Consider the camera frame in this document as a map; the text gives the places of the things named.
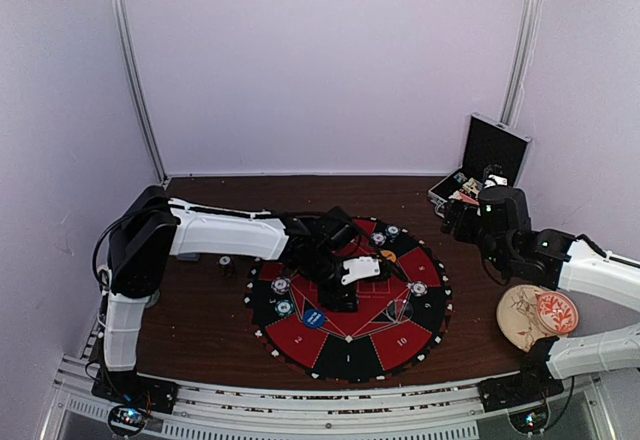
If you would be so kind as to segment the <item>red black poker chip stack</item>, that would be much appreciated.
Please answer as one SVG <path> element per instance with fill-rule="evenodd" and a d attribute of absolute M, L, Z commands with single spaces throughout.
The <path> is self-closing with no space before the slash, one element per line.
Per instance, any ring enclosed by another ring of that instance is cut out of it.
<path fill-rule="evenodd" d="M 233 258 L 229 255 L 221 256 L 218 259 L 218 270 L 223 278 L 234 277 L 236 269 Z"/>

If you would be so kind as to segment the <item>orange big blind button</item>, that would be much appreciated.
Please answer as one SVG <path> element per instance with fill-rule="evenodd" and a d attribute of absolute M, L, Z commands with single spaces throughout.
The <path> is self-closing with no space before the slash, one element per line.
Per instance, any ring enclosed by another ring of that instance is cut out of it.
<path fill-rule="evenodd" d="M 381 250 L 380 254 L 388 261 L 395 263 L 397 261 L 396 254 L 391 250 Z"/>

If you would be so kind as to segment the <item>blue cream chips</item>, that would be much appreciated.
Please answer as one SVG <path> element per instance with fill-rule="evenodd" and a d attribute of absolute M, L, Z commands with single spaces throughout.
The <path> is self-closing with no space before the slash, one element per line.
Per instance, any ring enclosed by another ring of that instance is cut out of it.
<path fill-rule="evenodd" d="M 291 279 L 289 277 L 279 277 L 271 282 L 271 290 L 275 295 L 285 295 L 290 291 Z"/>

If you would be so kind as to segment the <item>blue small blind button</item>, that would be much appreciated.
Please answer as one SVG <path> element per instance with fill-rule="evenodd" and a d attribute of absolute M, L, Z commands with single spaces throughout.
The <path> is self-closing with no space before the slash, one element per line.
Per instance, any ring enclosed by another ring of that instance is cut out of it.
<path fill-rule="evenodd" d="M 319 309 L 309 309 L 304 312 L 302 322 L 309 329 L 320 329 L 326 323 L 326 315 Z"/>

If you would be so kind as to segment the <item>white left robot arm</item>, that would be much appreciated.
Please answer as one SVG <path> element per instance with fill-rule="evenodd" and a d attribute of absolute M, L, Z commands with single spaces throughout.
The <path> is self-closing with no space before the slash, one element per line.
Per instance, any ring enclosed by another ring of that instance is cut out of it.
<path fill-rule="evenodd" d="M 379 251 L 354 259 L 338 252 L 367 235 L 343 209 L 327 212 L 248 212 L 197 205 L 151 185 L 103 232 L 104 268 L 94 275 L 107 296 L 103 362 L 106 389 L 123 404 L 137 402 L 144 384 L 136 349 L 145 305 L 159 289 L 171 256 L 216 254 L 278 261 L 315 283 L 323 307 L 351 312 L 355 283 L 392 266 Z"/>

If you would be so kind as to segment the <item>clear round dealer button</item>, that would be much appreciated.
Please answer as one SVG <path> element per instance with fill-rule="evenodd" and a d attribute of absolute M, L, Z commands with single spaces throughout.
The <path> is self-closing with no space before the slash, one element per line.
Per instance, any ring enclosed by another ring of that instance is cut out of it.
<path fill-rule="evenodd" d="M 394 299 L 386 306 L 384 315 L 392 323 L 405 323 L 413 317 L 413 306 L 407 299 Z"/>

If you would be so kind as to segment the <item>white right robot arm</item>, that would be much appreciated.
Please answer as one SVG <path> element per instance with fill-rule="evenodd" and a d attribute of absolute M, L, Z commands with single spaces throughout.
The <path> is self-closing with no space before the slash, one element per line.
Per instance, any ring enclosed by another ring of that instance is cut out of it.
<path fill-rule="evenodd" d="M 483 265 L 502 282 L 517 281 L 497 307 L 503 335 L 524 351 L 518 373 L 483 383 L 492 396 L 512 392 L 530 402 L 561 389 L 571 377 L 636 368 L 639 325 L 583 326 L 586 308 L 600 301 L 630 313 L 639 310 L 639 263 L 605 250 L 585 234 L 536 230 L 525 194 L 494 185 L 473 202 L 449 200 L 442 230 L 478 247 Z"/>

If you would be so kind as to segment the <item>green chips stack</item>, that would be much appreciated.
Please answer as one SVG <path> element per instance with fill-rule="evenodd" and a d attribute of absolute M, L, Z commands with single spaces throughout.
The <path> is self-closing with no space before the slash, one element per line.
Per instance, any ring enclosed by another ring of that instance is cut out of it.
<path fill-rule="evenodd" d="M 385 237 L 389 240 L 397 238 L 401 233 L 401 229 L 396 225 L 387 225 L 385 227 Z"/>

